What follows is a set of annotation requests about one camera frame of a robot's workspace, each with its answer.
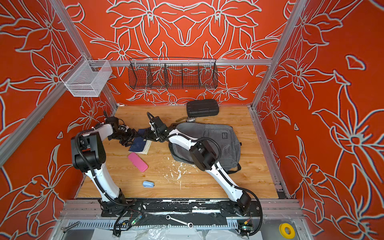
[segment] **gray backpack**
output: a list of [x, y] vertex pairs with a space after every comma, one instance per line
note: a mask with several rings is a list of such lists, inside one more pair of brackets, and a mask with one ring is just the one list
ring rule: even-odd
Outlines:
[[[241, 169], [239, 164], [241, 144], [231, 126], [223, 124], [184, 122], [177, 125], [176, 129], [190, 137], [209, 137], [215, 140], [217, 144], [219, 144], [222, 152], [221, 158], [219, 159], [220, 165], [227, 172], [227, 174], [235, 173]], [[216, 146], [212, 142], [209, 142], [209, 144], [217, 155], [218, 151]], [[169, 143], [168, 146], [173, 159], [179, 162], [194, 164], [188, 150], [174, 143]], [[236, 171], [229, 171], [231, 168], [236, 166]]]

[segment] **black wire basket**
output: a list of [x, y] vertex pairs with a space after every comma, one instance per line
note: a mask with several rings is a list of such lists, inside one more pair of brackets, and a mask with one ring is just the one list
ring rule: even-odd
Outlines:
[[129, 86], [133, 89], [215, 89], [218, 85], [215, 59], [131, 58]]

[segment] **yellow tape roll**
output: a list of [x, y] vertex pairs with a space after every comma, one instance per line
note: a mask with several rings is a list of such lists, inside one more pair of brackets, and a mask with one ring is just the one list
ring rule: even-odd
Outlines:
[[280, 233], [283, 237], [287, 239], [293, 239], [295, 237], [295, 230], [293, 227], [288, 223], [282, 223], [279, 226]]

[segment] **white mesh basket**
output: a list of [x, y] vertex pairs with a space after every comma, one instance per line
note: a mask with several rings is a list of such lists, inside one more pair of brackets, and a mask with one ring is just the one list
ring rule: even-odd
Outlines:
[[109, 76], [112, 68], [108, 61], [99, 71], [94, 71], [88, 61], [80, 61], [72, 76], [64, 81], [64, 85], [75, 97], [98, 97]]

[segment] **light blue object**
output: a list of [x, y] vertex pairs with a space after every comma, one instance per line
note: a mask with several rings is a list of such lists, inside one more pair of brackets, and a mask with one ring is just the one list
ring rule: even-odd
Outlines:
[[143, 181], [143, 187], [154, 187], [154, 183], [150, 181]]

